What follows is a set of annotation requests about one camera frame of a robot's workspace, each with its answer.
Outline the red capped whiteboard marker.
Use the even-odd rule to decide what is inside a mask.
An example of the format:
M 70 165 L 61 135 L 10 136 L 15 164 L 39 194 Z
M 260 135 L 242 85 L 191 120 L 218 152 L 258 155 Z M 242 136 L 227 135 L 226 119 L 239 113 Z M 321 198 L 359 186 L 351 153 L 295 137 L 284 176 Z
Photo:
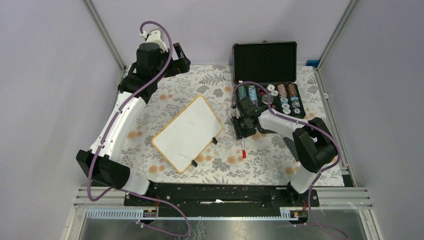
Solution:
M 247 158 L 247 152 L 246 152 L 246 149 L 245 149 L 245 139 L 244 138 L 241 138 L 241 153 L 242 153 L 242 158 L 243 159 L 246 159 Z

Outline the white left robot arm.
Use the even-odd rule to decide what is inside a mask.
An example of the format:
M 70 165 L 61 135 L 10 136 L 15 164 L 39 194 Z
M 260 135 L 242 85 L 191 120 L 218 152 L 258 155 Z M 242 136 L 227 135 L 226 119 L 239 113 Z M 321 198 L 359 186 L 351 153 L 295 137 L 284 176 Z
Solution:
M 155 192 L 149 188 L 151 182 L 118 161 L 132 123 L 158 89 L 158 82 L 190 70 L 191 61 L 180 43 L 172 46 L 176 60 L 169 60 L 169 52 L 162 51 L 156 43 L 139 45 L 136 61 L 118 85 L 114 109 L 99 137 L 88 150 L 81 149 L 76 155 L 76 161 L 88 178 L 116 190 L 135 193 L 144 206 L 155 200 Z

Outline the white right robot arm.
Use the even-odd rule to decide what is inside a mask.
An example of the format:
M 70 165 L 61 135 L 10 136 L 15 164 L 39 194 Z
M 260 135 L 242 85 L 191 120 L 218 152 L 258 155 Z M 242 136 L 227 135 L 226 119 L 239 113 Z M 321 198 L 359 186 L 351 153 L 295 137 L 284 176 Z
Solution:
M 248 97 L 238 100 L 232 107 L 239 112 L 238 117 L 231 119 L 236 139 L 253 136 L 258 130 L 267 130 L 292 141 L 300 168 L 288 183 L 290 189 L 286 198 L 293 206 L 301 205 L 307 199 L 306 191 L 340 154 L 340 148 L 325 122 L 319 117 L 305 121 L 269 106 L 256 106 Z

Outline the yellow framed whiteboard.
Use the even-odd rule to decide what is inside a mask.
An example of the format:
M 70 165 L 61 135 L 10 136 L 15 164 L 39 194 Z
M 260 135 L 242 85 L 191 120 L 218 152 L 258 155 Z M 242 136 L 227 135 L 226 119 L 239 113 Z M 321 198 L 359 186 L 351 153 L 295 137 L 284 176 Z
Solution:
M 152 138 L 151 143 L 181 174 L 222 130 L 223 124 L 206 98 L 198 95 Z

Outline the blue purple poker chip stack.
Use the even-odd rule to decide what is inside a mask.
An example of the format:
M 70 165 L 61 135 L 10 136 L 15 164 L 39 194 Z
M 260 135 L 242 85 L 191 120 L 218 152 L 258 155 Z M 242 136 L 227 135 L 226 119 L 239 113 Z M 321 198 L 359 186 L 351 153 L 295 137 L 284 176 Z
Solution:
M 257 91 L 256 91 L 256 87 L 253 85 L 249 85 L 247 87 L 247 91 L 248 91 L 248 97 L 249 99 L 252 101 L 253 104 L 257 104 L 258 103 L 258 97 L 257 97 Z

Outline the green poker chip stack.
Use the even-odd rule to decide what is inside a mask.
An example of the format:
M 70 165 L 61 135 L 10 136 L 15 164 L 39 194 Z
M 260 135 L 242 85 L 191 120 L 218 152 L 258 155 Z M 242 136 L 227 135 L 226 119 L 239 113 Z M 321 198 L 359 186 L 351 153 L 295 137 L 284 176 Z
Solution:
M 244 85 L 241 85 L 237 88 L 238 93 L 238 102 L 242 101 L 245 98 L 249 98 L 249 93 L 247 88 Z

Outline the floral patterned table mat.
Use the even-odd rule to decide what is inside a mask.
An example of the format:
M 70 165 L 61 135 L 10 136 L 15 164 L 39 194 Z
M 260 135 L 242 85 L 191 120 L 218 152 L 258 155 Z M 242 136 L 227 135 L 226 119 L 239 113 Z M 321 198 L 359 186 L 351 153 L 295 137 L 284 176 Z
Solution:
M 260 133 L 236 140 L 231 118 L 233 91 L 230 65 L 192 65 L 186 74 L 159 81 L 157 91 L 132 123 L 118 162 L 154 182 L 244 185 L 285 185 L 300 169 L 283 137 Z M 197 167 L 183 173 L 152 145 L 153 137 L 194 98 L 202 95 L 223 125 L 217 144 L 210 144 L 196 158 Z

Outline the black poker chip case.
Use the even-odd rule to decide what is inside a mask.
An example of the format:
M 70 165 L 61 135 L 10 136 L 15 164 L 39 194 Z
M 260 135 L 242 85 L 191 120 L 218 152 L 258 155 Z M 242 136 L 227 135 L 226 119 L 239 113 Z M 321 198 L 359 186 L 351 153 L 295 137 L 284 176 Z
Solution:
M 236 43 L 232 47 L 233 81 L 231 103 L 238 101 L 238 87 L 255 86 L 258 103 L 303 120 L 306 115 L 297 78 L 297 43 Z

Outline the grey lego baseplate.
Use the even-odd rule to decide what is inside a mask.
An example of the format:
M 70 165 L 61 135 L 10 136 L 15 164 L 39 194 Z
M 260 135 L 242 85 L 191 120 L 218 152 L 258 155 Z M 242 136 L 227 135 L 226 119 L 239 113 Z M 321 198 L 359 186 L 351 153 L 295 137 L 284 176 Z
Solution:
M 299 162 L 299 156 L 298 156 L 298 153 L 297 153 L 297 148 L 296 148 L 295 142 L 292 139 L 290 139 L 289 137 L 284 137 L 283 141 L 285 142 L 288 150 L 292 154 L 295 162 Z

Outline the blue box in corner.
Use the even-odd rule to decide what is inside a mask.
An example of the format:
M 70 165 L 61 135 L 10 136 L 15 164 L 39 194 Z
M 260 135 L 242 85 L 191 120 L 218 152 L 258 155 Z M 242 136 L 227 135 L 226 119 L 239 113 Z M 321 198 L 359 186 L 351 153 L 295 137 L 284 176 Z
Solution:
M 320 60 L 307 60 L 305 66 L 318 68 L 320 64 Z

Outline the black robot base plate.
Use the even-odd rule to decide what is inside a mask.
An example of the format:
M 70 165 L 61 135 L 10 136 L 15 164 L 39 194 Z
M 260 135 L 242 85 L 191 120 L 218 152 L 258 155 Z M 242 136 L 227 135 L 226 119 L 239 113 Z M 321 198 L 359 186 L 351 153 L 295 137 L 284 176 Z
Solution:
M 152 207 L 159 217 L 279 217 L 281 208 L 301 211 L 319 207 L 316 190 L 297 193 L 290 187 L 151 182 L 143 197 L 129 195 L 126 207 Z

